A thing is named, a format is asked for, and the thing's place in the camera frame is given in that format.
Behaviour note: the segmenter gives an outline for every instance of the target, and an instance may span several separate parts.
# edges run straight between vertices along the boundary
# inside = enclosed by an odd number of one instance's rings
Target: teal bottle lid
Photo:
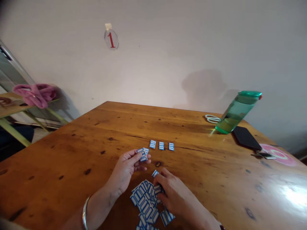
[[[241,91],[238,94],[240,96],[247,96],[247,97],[253,97],[253,98],[258,98],[258,99],[262,95],[262,93],[258,91]]]
[[[259,91],[241,91],[235,100],[244,104],[255,104],[261,98],[262,93]]]

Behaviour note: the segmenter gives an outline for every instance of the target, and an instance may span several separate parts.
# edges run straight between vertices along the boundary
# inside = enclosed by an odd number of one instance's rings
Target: white wall
[[[238,91],[259,90],[247,121],[294,153],[307,147],[306,10],[304,0],[15,0],[0,39],[34,81],[62,88],[72,118],[107,100],[223,113]]]

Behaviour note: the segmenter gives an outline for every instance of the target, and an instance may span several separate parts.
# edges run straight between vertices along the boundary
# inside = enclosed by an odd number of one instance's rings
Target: silver bangle
[[[84,204],[84,206],[83,206],[82,220],[83,220],[83,228],[84,228],[85,230],[88,230],[88,229],[87,229],[87,225],[86,225],[86,208],[87,208],[87,203],[88,203],[90,197],[91,197],[91,196],[89,196],[89,197],[86,199],[86,202],[85,202],[85,204]]]

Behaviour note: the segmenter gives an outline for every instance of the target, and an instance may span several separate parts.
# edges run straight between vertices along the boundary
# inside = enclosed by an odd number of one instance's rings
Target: red number 1
[[[110,40],[111,40],[111,48],[115,48],[115,46],[113,45],[113,39],[112,39],[112,34],[111,32],[109,33],[108,37],[110,37]]]

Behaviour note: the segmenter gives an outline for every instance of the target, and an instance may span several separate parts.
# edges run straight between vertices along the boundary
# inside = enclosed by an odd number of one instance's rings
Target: green water bottle
[[[239,92],[215,126],[215,129],[223,134],[231,133],[261,97],[262,93],[258,91]]]

